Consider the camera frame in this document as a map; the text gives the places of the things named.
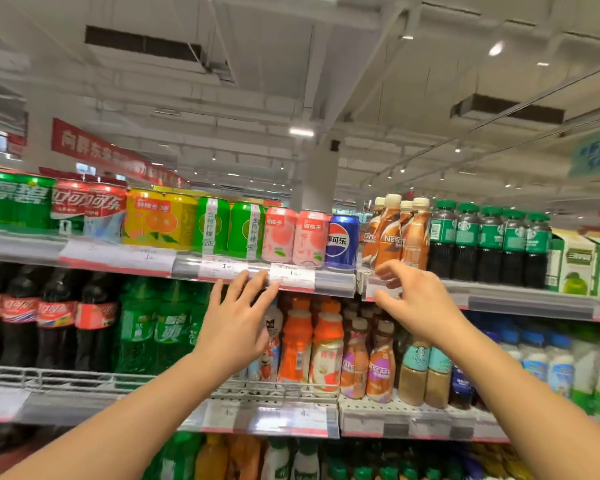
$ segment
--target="black air vent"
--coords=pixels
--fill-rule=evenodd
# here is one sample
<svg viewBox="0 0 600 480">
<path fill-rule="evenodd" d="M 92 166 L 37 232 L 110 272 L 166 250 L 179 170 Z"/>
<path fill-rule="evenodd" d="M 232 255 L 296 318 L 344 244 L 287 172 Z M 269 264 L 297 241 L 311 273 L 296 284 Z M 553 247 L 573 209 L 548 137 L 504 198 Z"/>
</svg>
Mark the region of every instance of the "black air vent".
<svg viewBox="0 0 600 480">
<path fill-rule="evenodd" d="M 184 42 L 101 29 L 90 25 L 87 25 L 84 31 L 84 42 L 99 47 L 117 48 L 128 52 L 167 57 L 180 61 L 197 62 L 200 60 L 201 63 L 205 62 L 202 47 L 197 43 L 192 43 L 191 48 L 189 48 L 189 45 Z"/>
</svg>

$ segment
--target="ceiling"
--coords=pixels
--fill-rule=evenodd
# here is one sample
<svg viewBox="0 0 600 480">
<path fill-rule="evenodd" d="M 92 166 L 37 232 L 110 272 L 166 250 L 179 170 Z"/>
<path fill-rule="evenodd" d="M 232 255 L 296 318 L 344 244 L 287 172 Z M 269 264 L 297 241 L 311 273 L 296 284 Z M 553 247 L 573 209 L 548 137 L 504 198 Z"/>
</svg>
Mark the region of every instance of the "ceiling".
<svg viewBox="0 0 600 480">
<path fill-rule="evenodd" d="M 87 25 L 201 56 L 89 45 Z M 1 130 L 22 128 L 38 87 L 197 187 L 288 198 L 314 145 L 337 139 L 339 200 L 413 187 L 567 224 L 600 209 L 600 182 L 567 179 L 575 145 L 600 129 L 600 0 L 0 0 Z M 474 93 L 563 109 L 564 122 L 450 118 Z"/>
</svg>

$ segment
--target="green can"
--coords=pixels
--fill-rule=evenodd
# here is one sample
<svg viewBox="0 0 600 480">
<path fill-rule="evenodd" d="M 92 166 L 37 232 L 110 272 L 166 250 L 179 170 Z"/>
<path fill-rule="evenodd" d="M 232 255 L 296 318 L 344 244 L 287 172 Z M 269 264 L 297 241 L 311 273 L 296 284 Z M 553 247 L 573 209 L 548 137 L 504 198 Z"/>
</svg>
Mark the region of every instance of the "green can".
<svg viewBox="0 0 600 480">
<path fill-rule="evenodd" d="M 32 230 L 51 229 L 51 195 L 56 180 L 34 175 L 16 175 L 12 224 Z"/>
<path fill-rule="evenodd" d="M 226 254 L 230 213 L 229 202 L 221 198 L 200 197 L 196 205 L 193 252 Z"/>
<path fill-rule="evenodd" d="M 260 259 L 264 237 L 264 208 L 236 202 L 231 209 L 227 254 L 232 258 Z"/>
</svg>

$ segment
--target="blue can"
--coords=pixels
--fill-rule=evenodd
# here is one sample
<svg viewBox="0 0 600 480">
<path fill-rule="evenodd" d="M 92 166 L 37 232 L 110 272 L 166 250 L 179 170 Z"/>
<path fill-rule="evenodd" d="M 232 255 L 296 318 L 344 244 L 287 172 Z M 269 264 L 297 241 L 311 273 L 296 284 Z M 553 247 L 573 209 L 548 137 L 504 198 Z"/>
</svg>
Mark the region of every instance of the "blue can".
<svg viewBox="0 0 600 480">
<path fill-rule="evenodd" d="M 358 258 L 360 221 L 356 216 L 334 215 L 329 221 L 329 239 L 324 265 L 339 271 L 352 271 Z"/>
</svg>

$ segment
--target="teal sign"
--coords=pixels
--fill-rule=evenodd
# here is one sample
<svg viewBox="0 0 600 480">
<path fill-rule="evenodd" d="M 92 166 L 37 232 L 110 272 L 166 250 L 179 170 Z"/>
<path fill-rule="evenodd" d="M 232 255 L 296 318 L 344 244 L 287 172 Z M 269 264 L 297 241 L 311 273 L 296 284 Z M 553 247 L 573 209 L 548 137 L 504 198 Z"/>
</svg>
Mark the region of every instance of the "teal sign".
<svg viewBox="0 0 600 480">
<path fill-rule="evenodd" d="M 600 132 L 579 142 L 571 157 L 570 178 L 600 178 Z"/>
</svg>

